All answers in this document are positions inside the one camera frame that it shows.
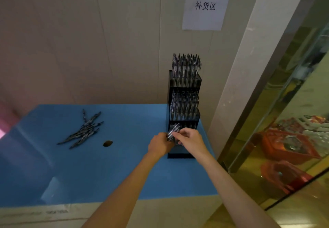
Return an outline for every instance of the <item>paper sign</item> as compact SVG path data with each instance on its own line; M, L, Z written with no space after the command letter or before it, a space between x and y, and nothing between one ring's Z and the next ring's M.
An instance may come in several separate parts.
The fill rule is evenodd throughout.
M228 0L185 0L183 30L221 30Z

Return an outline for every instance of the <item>wall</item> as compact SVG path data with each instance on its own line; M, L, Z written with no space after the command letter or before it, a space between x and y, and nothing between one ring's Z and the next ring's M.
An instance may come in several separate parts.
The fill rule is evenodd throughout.
M208 131L215 155L223 150L300 0L256 0Z
M327 53L305 83L298 90L289 104L285 107L277 120L291 117L299 118L302 115L329 114L329 53Z
M172 53L201 55L208 128L255 0L221 31L182 30L184 0L0 0L1 97L37 104L164 103Z

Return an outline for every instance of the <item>blue tabletop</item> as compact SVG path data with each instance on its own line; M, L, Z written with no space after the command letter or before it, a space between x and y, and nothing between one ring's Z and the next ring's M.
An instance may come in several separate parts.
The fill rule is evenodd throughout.
M0 207L101 202L129 175L155 134L166 132L166 104L39 105L0 139ZM97 134L81 146L56 145L102 111ZM212 152L201 121L198 130ZM112 140L113 144L103 147ZM217 194L195 159L164 156L139 199Z

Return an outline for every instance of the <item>pile of pens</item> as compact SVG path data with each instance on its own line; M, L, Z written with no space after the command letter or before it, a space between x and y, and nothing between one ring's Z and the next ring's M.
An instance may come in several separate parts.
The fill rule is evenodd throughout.
M102 112L98 112L97 114L93 115L92 118L90 118L88 121L87 121L87 118L86 118L86 111L84 109L82 110L82 113L83 113L84 124L80 127L80 129L77 132L75 132L74 134L69 135L68 138L66 138L62 142L57 143L57 145L64 144L64 143L69 142L70 140L80 138L76 143L74 143L69 148L69 149L72 149L74 147L77 147L77 146L81 145L90 136L96 134L99 131L99 128L97 128L96 130L95 130L95 128L102 125L103 121L100 122L100 123L94 123L94 121L96 120L97 117L99 117L101 115Z
M172 92L170 104L170 120L195 120L198 119L199 94L195 91Z
M172 59L172 73L175 79L175 87L196 87L199 72L201 70L200 57L195 55L182 55L174 53Z

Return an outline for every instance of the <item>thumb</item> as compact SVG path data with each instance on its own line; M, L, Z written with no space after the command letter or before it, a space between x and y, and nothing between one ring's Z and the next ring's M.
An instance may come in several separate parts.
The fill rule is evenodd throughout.
M180 140L182 143L186 142L186 139L187 139L187 137L185 137L177 132L172 132L172 136L174 136L177 140Z

